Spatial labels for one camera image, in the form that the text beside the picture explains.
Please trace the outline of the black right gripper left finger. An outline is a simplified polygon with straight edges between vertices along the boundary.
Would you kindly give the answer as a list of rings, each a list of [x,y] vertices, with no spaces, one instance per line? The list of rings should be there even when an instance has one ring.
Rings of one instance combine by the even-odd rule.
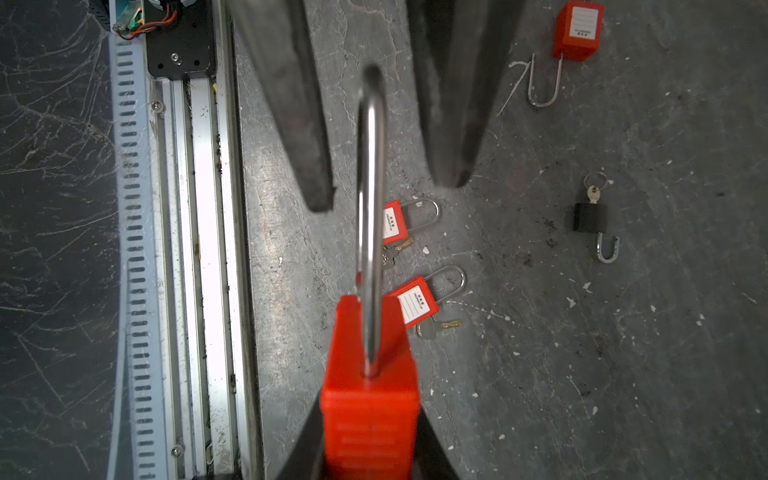
[[[302,1],[229,1],[307,208],[333,209],[335,187],[319,79]]]

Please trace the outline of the red safety padlock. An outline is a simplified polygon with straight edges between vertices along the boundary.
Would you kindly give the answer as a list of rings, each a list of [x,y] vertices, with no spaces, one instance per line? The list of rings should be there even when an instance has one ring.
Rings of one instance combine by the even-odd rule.
[[[558,59],[555,90],[546,102],[538,102],[533,93],[536,55],[530,61],[527,98],[531,106],[537,109],[549,107],[557,99],[560,91],[562,66],[564,60],[586,61],[600,47],[602,22],[605,7],[602,4],[586,1],[568,1],[556,18],[552,56]]]
[[[458,283],[442,297],[436,297],[430,282],[438,276],[455,273]],[[425,276],[416,276],[412,280],[387,293],[388,297],[396,298],[399,302],[405,328],[418,328],[423,322],[431,320],[440,312],[440,305],[448,299],[461,293],[467,283],[465,271],[458,265],[445,265]]]
[[[400,302],[383,290],[386,101],[375,64],[361,76],[355,289],[342,297],[320,394],[331,479],[408,479],[420,412]]]
[[[423,207],[431,204],[434,215],[430,220],[421,224],[414,224],[407,219],[407,210],[410,207]],[[395,264],[395,257],[401,250],[413,243],[412,233],[434,225],[441,217],[441,207],[436,200],[428,197],[417,197],[405,202],[391,201],[384,208],[384,237],[382,262],[385,267]]]

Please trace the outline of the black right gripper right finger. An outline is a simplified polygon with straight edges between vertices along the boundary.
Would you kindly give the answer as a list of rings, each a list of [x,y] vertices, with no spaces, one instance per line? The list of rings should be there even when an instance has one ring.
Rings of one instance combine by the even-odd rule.
[[[525,3],[408,1],[420,127],[435,184],[471,178]]]

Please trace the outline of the small black padlock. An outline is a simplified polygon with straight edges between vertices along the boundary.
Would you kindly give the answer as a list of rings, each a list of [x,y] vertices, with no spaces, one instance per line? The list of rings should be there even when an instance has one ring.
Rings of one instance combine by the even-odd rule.
[[[594,233],[596,235],[595,254],[602,264],[612,264],[619,256],[621,239],[616,236],[612,240],[611,253],[604,255],[603,236],[608,225],[608,206],[600,204],[602,190],[609,184],[609,178],[604,172],[592,172],[583,179],[586,190],[586,202],[576,203],[574,206],[573,230],[580,233]]]

